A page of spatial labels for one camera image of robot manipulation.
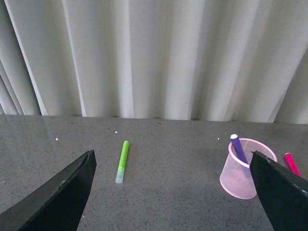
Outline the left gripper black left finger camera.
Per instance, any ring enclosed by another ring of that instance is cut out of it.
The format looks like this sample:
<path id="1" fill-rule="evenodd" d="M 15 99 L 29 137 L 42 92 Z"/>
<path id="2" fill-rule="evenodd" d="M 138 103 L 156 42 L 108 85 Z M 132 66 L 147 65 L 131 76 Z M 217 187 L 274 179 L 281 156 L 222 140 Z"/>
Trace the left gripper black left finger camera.
<path id="1" fill-rule="evenodd" d="M 0 215 L 2 231 L 75 231 L 96 170 L 93 150 L 85 152 L 30 195 Z"/>

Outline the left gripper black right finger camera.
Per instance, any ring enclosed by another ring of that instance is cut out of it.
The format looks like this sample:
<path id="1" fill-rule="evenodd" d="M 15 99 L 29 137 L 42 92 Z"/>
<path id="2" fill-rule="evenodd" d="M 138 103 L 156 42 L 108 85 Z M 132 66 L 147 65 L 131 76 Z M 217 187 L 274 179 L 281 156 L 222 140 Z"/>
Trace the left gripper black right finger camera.
<path id="1" fill-rule="evenodd" d="M 257 195 L 276 231 L 308 229 L 308 181 L 259 151 L 250 171 Z"/>

